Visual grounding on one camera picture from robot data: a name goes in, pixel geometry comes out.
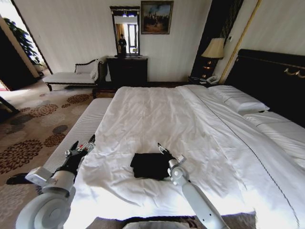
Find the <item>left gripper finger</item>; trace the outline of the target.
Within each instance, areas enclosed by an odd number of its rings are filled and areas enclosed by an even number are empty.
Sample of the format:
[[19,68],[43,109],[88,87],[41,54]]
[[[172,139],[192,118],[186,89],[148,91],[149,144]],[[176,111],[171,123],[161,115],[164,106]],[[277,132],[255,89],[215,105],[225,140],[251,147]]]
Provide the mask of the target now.
[[89,141],[78,148],[79,152],[91,152],[95,148],[95,134],[89,139]]
[[76,141],[68,150],[65,151],[65,156],[71,156],[77,150],[79,141]]

